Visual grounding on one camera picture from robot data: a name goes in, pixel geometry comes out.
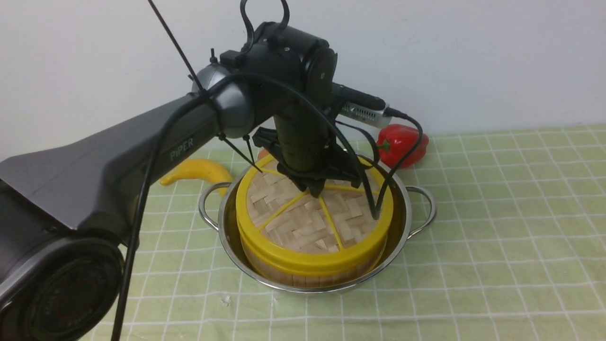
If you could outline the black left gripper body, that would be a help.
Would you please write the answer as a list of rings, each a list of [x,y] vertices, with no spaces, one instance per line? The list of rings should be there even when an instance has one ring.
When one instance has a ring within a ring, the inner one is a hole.
[[[275,128],[258,128],[253,143],[273,156],[278,172],[297,188],[323,188],[329,180],[361,186],[361,161],[340,147],[327,121],[311,108],[291,102],[273,120]]]

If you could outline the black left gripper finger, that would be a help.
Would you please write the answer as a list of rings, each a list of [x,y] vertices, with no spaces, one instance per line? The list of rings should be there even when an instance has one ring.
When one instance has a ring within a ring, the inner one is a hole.
[[[312,197],[320,198],[322,191],[324,190],[325,183],[308,183],[308,189]]]

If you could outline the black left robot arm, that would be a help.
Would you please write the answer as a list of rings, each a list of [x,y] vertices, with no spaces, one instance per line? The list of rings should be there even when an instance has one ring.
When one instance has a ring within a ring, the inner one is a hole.
[[[318,194],[328,179],[365,183],[336,145],[348,104],[385,102],[333,81],[324,39],[264,22],[191,92],[78,142],[1,162],[1,339],[77,341],[125,294],[149,187],[215,137],[253,143]]]

